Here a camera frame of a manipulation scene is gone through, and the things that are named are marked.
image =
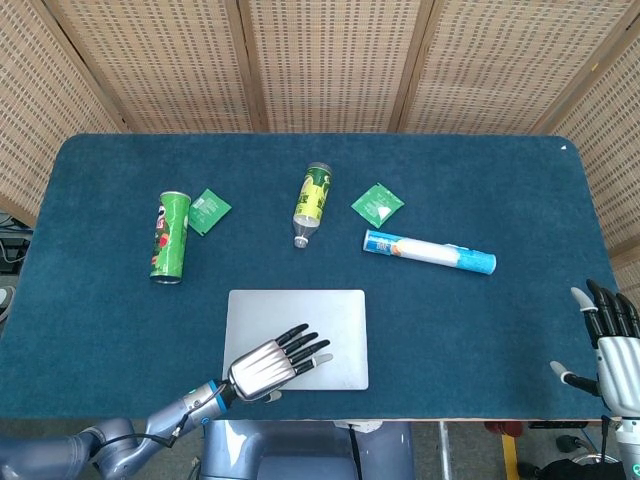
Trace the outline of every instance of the white tube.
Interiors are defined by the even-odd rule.
[[[367,230],[365,234],[362,249],[366,252],[410,258],[487,275],[491,275],[496,269],[496,256],[490,253],[455,245],[423,242],[371,230]]]

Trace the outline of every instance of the green sachet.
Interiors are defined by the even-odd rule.
[[[204,235],[229,210],[231,205],[207,188],[189,208],[189,225],[200,235]]]
[[[375,227],[380,227],[404,202],[380,183],[367,190],[351,208]]]

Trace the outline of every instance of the pringles can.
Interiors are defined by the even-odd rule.
[[[151,257],[150,277],[154,282],[179,283],[182,280],[190,205],[191,197],[185,193],[160,194],[155,245]]]

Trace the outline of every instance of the wall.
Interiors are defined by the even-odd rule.
[[[0,2],[0,207],[30,224],[62,142],[122,128],[39,7]]]
[[[640,38],[553,133],[580,150],[619,286],[640,305]]]
[[[45,0],[135,131],[527,133],[629,0]]]

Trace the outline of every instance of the robotic finger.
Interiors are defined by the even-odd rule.
[[[300,363],[305,358],[310,357],[311,355],[316,353],[318,350],[320,350],[321,348],[326,347],[330,343],[331,342],[329,342],[329,340],[322,340],[321,342],[315,343],[315,344],[311,345],[310,347],[307,347],[307,348],[304,348],[304,349],[300,350],[295,355],[290,356],[289,357],[289,361],[291,362],[291,365],[295,366],[296,364]]]
[[[607,299],[609,300],[609,305],[611,305],[612,307],[613,316],[614,316],[614,320],[616,322],[618,331],[623,337],[632,337],[633,335],[631,334],[631,325],[629,325],[627,314],[622,308],[622,303],[620,303],[620,300],[618,299],[618,297],[616,297],[613,294],[613,292],[611,292],[610,290],[603,288],[602,291],[607,296]]]
[[[605,336],[604,327],[598,317],[598,309],[587,294],[579,288],[573,287],[571,294],[580,305],[580,311],[584,315],[584,322],[591,338],[591,346],[595,350],[598,348],[598,340]]]
[[[553,372],[560,377],[562,383],[566,383],[578,390],[590,393],[594,397],[600,396],[600,390],[598,389],[598,382],[589,378],[579,377],[575,373],[567,370],[567,367],[560,362],[552,361],[550,364]]]
[[[595,305],[598,308],[598,313],[605,330],[605,335],[619,335],[620,331],[618,330],[618,328],[616,328],[613,312],[605,293],[598,286],[598,284],[591,279],[587,280],[587,288],[592,293]]]
[[[309,333],[304,337],[300,337],[297,340],[294,340],[293,342],[291,342],[290,344],[285,345],[284,347],[282,347],[282,349],[284,350],[285,354],[289,355],[290,353],[295,352],[297,349],[299,349],[303,345],[306,345],[311,340],[314,340],[316,338],[318,338],[318,334],[316,332]]]
[[[318,365],[326,363],[332,359],[333,359],[333,355],[331,355],[330,353],[325,353],[323,355],[315,356],[311,360],[307,360],[306,362],[301,363],[300,365],[296,365],[295,367],[293,367],[293,369],[296,371],[296,375],[302,375],[304,372],[308,372],[312,368],[315,368]]]
[[[623,294],[618,293],[617,295],[624,312],[629,319],[629,323],[631,324],[631,331],[633,332],[633,336],[636,338],[640,338],[640,318],[638,317],[638,311],[636,307],[631,303],[631,301],[625,297]]]
[[[287,330],[286,332],[284,332],[282,335],[280,335],[278,338],[275,339],[275,342],[278,344],[278,346],[283,346],[285,343],[290,342],[291,340],[293,340],[295,337],[297,337],[298,335],[300,335],[302,332],[304,332],[307,328],[309,328],[309,324],[307,323],[303,323],[301,325],[298,325],[297,327],[293,327],[291,330]]]

